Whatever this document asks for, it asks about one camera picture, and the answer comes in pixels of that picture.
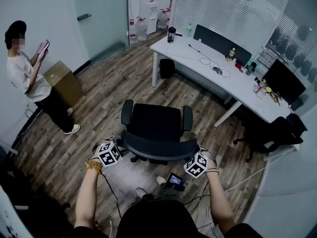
computer monitor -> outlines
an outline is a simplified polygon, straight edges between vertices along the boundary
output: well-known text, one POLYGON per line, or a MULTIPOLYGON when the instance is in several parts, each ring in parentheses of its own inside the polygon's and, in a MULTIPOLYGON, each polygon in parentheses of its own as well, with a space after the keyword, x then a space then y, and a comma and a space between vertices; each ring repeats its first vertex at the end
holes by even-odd
POLYGON ((264 75, 267 85, 288 104, 292 104, 305 90, 299 79, 279 60, 264 75))

man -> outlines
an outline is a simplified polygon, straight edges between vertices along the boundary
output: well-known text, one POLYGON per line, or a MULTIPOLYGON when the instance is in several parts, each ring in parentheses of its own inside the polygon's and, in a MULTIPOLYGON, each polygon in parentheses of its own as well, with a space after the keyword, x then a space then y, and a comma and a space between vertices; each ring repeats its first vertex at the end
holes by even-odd
POLYGON ((49 51, 46 50, 39 57, 40 44, 36 54, 29 59, 21 51, 25 44, 25 32, 26 24, 19 20, 12 23, 5 33, 5 44, 8 49, 6 70, 9 80, 31 102, 48 114, 66 135, 76 133, 80 125, 74 124, 70 117, 73 109, 67 109, 63 105, 57 93, 39 73, 42 61, 49 51))
MULTIPOLYGON (((209 182, 211 215, 219 225, 225 238, 261 236, 247 224, 235 224, 232 210, 218 177, 216 163, 210 154, 206 176, 209 182)), ((87 165, 86 175, 79 189, 76 202, 76 222, 73 238, 97 238, 94 219, 97 201, 97 180, 101 163, 95 155, 87 165)), ((177 191, 167 188, 166 181, 157 177, 159 184, 158 199, 137 188, 136 193, 143 200, 131 206, 123 215, 118 226, 116 238, 203 238, 195 223, 184 207, 177 201, 177 191)))

gold bracelet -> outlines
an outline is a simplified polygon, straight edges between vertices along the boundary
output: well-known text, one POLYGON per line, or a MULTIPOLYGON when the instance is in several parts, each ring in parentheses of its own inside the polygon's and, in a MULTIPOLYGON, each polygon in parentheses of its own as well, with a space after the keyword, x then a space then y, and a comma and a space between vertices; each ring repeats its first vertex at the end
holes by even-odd
POLYGON ((87 169, 92 169, 95 170, 98 174, 101 174, 102 171, 101 169, 103 168, 102 163, 99 163, 97 161, 92 161, 92 160, 86 160, 86 170, 87 169))

shoe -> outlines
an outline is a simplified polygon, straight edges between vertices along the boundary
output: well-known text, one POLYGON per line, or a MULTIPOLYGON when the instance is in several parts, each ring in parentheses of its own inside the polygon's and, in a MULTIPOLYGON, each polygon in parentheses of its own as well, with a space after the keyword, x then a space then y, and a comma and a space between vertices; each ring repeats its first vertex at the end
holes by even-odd
POLYGON ((166 180, 163 177, 157 176, 155 178, 155 180, 157 181, 158 185, 161 185, 162 183, 166 183, 166 180))
POLYGON ((142 188, 136 188, 135 193, 141 199, 143 198, 144 195, 147 194, 147 192, 144 189, 142 189, 142 188))
POLYGON ((73 129, 70 132, 64 132, 65 135, 69 135, 69 134, 74 134, 77 131, 79 131, 80 129, 80 125, 79 124, 74 124, 73 129))
POLYGON ((67 110, 67 115, 70 116, 72 113, 73 113, 73 109, 72 109, 72 108, 69 108, 69 109, 67 110))

